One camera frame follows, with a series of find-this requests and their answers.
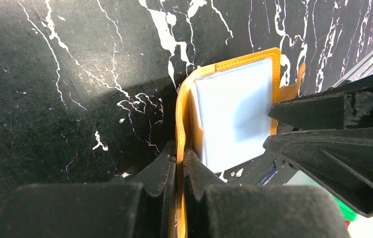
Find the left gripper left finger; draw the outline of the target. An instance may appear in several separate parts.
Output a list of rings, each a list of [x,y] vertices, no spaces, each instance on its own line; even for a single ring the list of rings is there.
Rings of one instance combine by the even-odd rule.
[[[0,210],[0,238],[172,238],[176,144],[134,176],[19,187]]]

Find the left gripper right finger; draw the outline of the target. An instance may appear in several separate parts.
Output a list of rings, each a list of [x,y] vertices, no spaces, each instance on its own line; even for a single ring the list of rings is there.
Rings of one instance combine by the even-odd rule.
[[[315,186],[228,185],[184,153],[186,233],[190,238],[347,238],[334,199]]]

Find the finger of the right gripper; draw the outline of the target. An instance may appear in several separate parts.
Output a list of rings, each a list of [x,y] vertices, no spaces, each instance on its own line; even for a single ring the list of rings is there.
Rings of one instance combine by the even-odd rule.
[[[302,130],[373,127],[373,74],[321,93],[276,103],[268,115]]]
[[[373,216],[373,127],[294,131],[272,135],[263,146],[353,211]]]

